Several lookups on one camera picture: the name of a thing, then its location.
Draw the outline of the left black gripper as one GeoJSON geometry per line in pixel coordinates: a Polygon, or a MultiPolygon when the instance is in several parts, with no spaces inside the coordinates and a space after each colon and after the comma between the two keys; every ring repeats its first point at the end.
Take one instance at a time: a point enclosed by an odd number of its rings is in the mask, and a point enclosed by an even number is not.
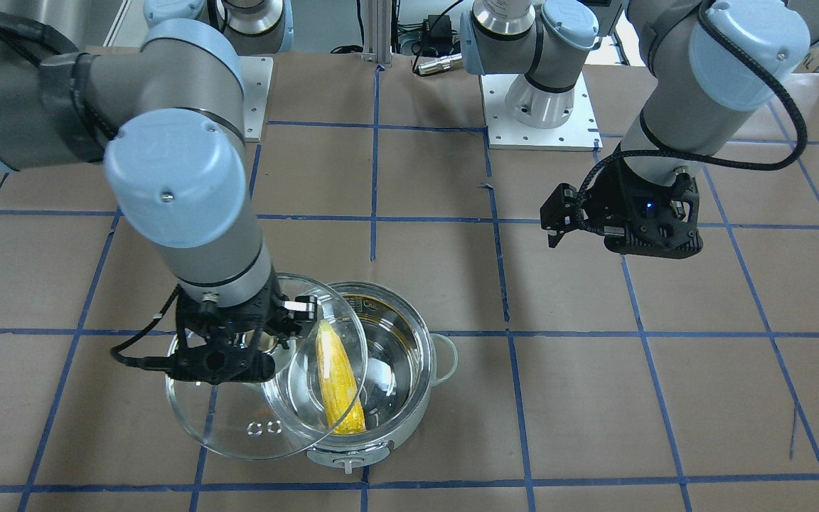
{"type": "Polygon", "coordinates": [[[557,247],[567,233],[588,230],[618,254],[689,258],[700,253],[695,178],[676,172],[668,185],[653,183],[628,165],[639,156],[614,153],[602,159],[579,189],[559,183],[540,207],[548,247],[557,247]]]}

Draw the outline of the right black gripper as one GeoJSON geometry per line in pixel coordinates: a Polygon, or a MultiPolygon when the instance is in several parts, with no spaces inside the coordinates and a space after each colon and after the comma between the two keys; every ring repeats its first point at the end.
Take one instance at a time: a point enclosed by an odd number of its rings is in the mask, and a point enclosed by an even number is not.
{"type": "Polygon", "coordinates": [[[242,346],[238,335],[267,330],[287,348],[290,340],[308,336],[318,320],[318,298],[309,294],[290,299],[280,291],[276,274],[253,298],[237,306],[207,306],[181,291],[171,378],[211,385],[270,381],[277,369],[273,357],[257,347],[242,346]]]}

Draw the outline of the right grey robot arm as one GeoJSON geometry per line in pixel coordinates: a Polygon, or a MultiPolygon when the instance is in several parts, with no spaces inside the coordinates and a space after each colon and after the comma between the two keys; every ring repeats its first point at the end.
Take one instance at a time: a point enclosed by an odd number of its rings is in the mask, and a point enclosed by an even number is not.
{"type": "Polygon", "coordinates": [[[175,381],[263,383],[318,307],[283,294],[250,202],[242,152],[246,80],[214,26],[150,6],[132,54],[82,51],[55,26],[0,10],[0,173],[101,164],[127,222],[178,279],[176,346],[118,363],[175,381]]]}

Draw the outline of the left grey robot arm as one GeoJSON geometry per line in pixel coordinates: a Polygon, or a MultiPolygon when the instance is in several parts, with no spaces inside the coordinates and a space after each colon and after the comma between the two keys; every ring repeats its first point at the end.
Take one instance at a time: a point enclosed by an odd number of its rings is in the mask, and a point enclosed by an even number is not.
{"type": "Polygon", "coordinates": [[[464,67],[511,75],[511,117],[554,129],[569,116],[575,83],[607,19],[619,14],[637,33],[653,90],[582,184],[562,183],[546,198],[540,224],[550,247],[581,230],[611,252],[685,259],[703,247],[699,165],[780,171],[805,152],[807,125],[786,82],[819,48],[819,1],[474,1],[459,26],[464,67]],[[719,158],[772,100],[792,121],[790,154],[775,162],[719,158]]]}

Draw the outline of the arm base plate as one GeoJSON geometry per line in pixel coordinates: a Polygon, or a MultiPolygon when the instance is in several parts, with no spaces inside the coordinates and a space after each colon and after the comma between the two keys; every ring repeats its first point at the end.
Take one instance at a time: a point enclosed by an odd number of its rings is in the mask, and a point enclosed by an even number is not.
{"type": "Polygon", "coordinates": [[[260,143],[263,139],[274,65],[270,55],[240,56],[245,142],[260,143]]]}
{"type": "Polygon", "coordinates": [[[562,93],[538,90],[524,75],[481,77],[482,106],[492,149],[592,151],[600,130],[583,75],[562,93]]]}

